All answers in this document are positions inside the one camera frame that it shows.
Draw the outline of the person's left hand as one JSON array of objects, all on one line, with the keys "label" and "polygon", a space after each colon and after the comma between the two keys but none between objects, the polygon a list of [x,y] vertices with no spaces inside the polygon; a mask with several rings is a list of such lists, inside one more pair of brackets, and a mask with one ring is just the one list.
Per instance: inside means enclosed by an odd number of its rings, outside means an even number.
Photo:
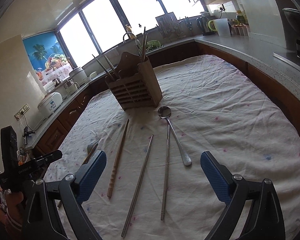
[{"label": "person's left hand", "polygon": [[22,192],[10,192],[0,187],[0,226],[13,235],[21,234],[24,208]]}]

